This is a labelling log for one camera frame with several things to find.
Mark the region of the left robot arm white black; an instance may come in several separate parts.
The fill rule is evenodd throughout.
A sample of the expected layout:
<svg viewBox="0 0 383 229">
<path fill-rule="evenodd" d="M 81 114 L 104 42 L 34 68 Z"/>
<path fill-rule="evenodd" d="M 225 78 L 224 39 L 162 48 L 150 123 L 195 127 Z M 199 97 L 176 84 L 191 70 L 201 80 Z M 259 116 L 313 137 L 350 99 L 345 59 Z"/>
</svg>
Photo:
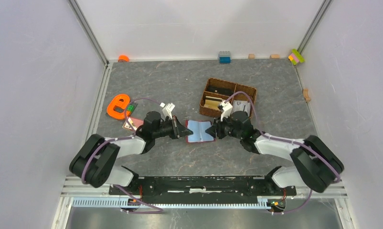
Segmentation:
<svg viewBox="0 0 383 229">
<path fill-rule="evenodd" d="M 176 116 L 162 119 L 159 112 L 151 111 L 134 135 L 106 138 L 92 134 L 71 161 L 69 171 L 81 178 L 84 184 L 95 188 L 103 184 L 119 185 L 131 195 L 139 188 L 139 181 L 134 178 L 137 174 L 117 160 L 147 153 L 157 138 L 179 139 L 192 134 L 193 131 L 182 125 Z"/>
</svg>

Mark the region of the red card holder wallet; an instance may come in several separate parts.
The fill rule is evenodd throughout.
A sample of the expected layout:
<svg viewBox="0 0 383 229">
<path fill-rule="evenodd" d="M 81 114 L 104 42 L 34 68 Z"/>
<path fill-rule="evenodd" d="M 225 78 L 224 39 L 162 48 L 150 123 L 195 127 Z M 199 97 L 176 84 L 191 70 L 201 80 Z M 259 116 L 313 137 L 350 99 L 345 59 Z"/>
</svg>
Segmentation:
<svg viewBox="0 0 383 229">
<path fill-rule="evenodd" d="M 210 121 L 187 120 L 186 127 L 193 131 L 193 134 L 187 136 L 187 143 L 203 143 L 215 141 L 211 135 L 205 132 L 211 126 L 212 123 Z"/>
</svg>

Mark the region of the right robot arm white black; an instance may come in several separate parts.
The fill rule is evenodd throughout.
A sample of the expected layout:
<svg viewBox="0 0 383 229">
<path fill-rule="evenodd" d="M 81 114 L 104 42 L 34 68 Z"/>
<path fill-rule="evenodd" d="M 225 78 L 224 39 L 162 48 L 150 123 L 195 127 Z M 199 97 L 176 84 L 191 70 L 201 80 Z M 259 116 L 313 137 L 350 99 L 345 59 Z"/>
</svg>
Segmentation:
<svg viewBox="0 0 383 229">
<path fill-rule="evenodd" d="M 254 128 L 246 112 L 216 118 L 206 133 L 216 139 L 231 136 L 239 139 L 248 152 L 291 161 L 292 167 L 278 167 L 269 173 L 265 189 L 271 195 L 285 187 L 301 185 L 322 193 L 329 185 L 340 182 L 344 171 L 344 164 L 318 136 L 290 139 L 270 135 Z"/>
</svg>

